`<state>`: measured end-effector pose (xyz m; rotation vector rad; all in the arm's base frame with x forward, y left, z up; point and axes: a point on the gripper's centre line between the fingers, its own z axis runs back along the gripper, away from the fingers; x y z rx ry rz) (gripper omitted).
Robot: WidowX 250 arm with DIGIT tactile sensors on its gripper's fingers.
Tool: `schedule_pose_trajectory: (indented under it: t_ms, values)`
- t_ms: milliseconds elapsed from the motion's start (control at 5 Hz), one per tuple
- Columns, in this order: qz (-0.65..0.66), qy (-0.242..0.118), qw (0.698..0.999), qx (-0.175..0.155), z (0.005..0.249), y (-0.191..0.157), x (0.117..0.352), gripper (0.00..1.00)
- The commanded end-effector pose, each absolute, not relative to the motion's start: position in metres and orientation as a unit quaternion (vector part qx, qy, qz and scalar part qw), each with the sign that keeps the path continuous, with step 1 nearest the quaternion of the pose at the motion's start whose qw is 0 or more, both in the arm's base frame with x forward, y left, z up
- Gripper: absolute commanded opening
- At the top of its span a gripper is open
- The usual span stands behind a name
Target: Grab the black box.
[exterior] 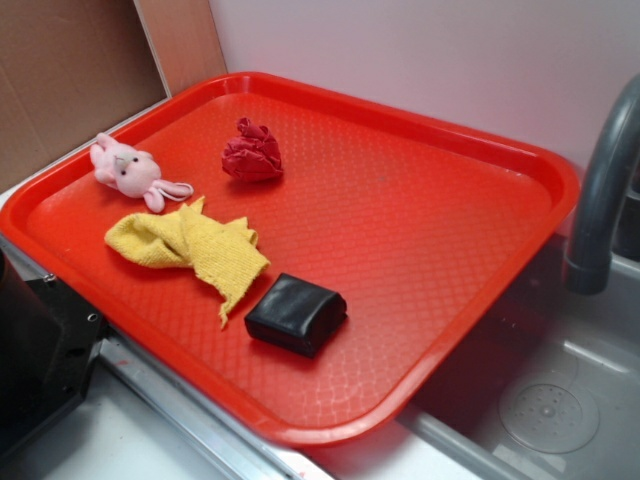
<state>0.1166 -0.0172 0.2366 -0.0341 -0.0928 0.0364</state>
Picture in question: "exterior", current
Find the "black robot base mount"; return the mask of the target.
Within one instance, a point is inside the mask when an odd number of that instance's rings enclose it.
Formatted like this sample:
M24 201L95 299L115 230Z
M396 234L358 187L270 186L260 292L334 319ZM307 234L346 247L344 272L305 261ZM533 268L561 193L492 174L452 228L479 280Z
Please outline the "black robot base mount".
M65 282L25 280L1 255L1 463L86 398L103 314Z

